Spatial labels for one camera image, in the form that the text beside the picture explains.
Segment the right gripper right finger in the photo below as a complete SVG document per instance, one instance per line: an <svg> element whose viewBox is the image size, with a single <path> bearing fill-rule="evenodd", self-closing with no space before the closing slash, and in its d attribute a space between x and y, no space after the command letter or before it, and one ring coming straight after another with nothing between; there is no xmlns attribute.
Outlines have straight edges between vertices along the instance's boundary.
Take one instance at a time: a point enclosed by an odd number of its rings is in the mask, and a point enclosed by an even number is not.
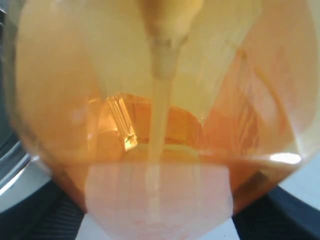
<svg viewBox="0 0 320 240"><path fill-rule="evenodd" d="M318 240L320 211L280 187L232 217L241 240Z"/></svg>

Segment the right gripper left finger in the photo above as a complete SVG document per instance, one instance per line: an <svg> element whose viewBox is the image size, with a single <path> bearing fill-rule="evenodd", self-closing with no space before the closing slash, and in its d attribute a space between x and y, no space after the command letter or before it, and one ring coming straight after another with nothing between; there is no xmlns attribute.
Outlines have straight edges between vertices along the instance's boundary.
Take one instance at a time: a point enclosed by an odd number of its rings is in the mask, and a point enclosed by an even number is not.
<svg viewBox="0 0 320 240"><path fill-rule="evenodd" d="M53 181L0 214L2 240L74 240L85 213Z"/></svg>

